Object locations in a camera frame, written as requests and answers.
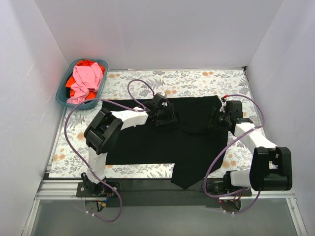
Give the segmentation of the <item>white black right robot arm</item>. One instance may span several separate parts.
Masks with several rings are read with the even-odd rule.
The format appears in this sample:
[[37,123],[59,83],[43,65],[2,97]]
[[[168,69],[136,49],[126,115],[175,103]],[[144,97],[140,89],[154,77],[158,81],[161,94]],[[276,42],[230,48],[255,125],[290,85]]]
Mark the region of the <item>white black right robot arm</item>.
[[291,151],[269,141],[243,117],[241,101],[226,101],[222,108],[213,108],[208,126],[231,132],[252,154],[250,169],[228,171],[223,176],[222,188],[227,195],[241,188],[255,191],[288,191],[292,188]]

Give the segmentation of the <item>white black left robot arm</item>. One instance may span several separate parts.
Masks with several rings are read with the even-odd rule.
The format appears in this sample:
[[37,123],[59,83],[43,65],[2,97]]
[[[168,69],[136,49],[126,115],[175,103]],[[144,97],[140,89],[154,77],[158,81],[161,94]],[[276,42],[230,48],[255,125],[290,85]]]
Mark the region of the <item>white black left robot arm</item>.
[[104,185],[105,164],[108,152],[114,147],[119,133],[130,127],[144,125],[147,121],[156,126],[176,122],[174,105],[166,97],[156,94],[153,99],[140,103],[142,108],[127,108],[123,111],[101,109],[84,133],[88,146],[88,172],[81,174],[84,188],[93,196],[115,195]]

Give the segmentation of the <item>black t shirt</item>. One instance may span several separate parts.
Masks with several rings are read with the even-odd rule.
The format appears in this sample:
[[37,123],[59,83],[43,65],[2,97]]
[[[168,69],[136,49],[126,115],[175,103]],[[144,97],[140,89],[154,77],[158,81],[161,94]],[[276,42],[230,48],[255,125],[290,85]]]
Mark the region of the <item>black t shirt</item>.
[[109,165],[173,163],[172,183],[183,189],[206,175],[216,156],[227,145],[226,131],[209,128],[212,109],[220,108],[217,96],[170,98],[176,122],[146,124],[121,131],[107,155]]

